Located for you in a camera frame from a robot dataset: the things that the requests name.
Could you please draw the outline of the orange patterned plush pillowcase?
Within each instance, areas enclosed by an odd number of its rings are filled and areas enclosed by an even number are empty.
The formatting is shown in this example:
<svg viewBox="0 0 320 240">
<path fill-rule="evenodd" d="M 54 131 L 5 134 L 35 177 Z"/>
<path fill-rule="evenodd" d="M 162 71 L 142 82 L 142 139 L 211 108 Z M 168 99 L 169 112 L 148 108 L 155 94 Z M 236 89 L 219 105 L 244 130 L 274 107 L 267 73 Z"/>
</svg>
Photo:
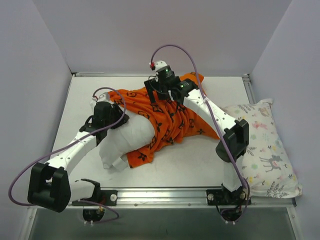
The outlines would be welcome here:
<svg viewBox="0 0 320 240">
<path fill-rule="evenodd" d="M 155 152 L 165 146 L 181 143 L 185 137 L 204 135 L 215 140 L 217 133 L 196 113 L 171 100 L 151 104 L 145 87 L 135 90 L 110 91 L 109 100 L 119 107 L 147 118 L 154 127 L 151 143 L 126 154 L 130 168 L 154 159 Z"/>
</svg>

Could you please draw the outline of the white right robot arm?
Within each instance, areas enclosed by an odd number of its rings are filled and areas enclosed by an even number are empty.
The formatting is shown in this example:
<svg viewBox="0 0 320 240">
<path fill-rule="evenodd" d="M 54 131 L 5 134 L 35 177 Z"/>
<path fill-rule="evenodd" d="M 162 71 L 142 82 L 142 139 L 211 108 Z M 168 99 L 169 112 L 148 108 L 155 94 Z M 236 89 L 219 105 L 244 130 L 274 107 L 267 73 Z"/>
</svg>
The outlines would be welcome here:
<svg viewBox="0 0 320 240">
<path fill-rule="evenodd" d="M 239 188 L 245 186 L 236 165 L 238 158 L 244 155 L 249 144 L 249 124 L 246 120 L 237 120 L 214 104 L 201 88 L 199 80 L 182 80 L 164 61 L 150 63 L 155 72 L 144 82 L 152 105 L 171 100 L 177 105 L 193 111 L 205 121 L 219 136 L 215 148 L 216 154 L 224 162 L 222 200 L 232 205 L 240 198 Z"/>
</svg>

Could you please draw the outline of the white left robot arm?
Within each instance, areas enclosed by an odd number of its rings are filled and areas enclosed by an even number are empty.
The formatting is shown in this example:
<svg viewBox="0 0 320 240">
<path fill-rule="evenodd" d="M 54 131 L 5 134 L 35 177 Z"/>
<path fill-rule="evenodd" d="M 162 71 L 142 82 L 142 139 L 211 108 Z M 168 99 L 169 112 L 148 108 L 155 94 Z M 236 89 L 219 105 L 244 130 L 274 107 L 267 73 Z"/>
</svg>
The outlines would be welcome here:
<svg viewBox="0 0 320 240">
<path fill-rule="evenodd" d="M 27 201 L 57 213 L 75 201 L 85 201 L 90 206 L 101 203 L 99 182 L 86 178 L 70 182 L 69 174 L 102 142 L 109 129 L 121 127 L 129 118 L 116 103 L 97 102 L 71 143 L 55 157 L 31 168 Z"/>
</svg>

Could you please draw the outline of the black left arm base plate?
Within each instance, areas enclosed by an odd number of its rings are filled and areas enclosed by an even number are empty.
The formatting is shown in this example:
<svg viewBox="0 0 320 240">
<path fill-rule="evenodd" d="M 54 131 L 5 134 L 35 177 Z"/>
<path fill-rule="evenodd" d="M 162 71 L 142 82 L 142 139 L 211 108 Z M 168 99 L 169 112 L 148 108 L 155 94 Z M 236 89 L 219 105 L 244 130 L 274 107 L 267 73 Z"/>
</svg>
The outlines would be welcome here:
<svg viewBox="0 0 320 240">
<path fill-rule="evenodd" d="M 72 206 L 94 206 L 96 203 L 113 207 L 117 205 L 118 191 L 115 189 L 101 190 L 90 198 L 81 201 L 73 201 Z"/>
</svg>

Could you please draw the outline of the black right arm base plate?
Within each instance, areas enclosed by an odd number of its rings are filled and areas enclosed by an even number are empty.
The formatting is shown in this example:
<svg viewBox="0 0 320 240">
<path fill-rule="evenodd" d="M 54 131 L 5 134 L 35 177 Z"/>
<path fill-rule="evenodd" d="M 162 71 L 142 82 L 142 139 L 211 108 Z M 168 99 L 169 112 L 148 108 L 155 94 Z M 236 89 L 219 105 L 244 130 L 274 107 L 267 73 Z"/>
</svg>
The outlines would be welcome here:
<svg viewBox="0 0 320 240">
<path fill-rule="evenodd" d="M 230 192 L 226 188 L 215 188 L 206 190 L 208 206 L 244 206 L 247 200 L 242 189 Z"/>
</svg>

